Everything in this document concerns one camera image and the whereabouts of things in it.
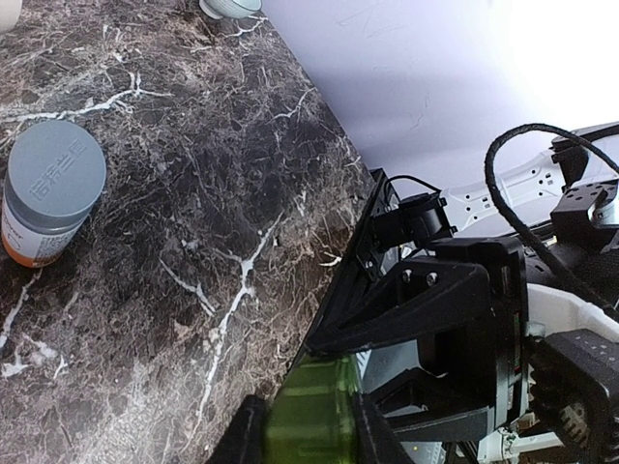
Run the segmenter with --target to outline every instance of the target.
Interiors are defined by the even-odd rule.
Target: dark marble surface
[[[367,171],[263,17],[31,0],[0,63],[0,177],[57,117],[108,164],[59,262],[0,252],[0,462],[204,462],[243,396],[279,386]]]

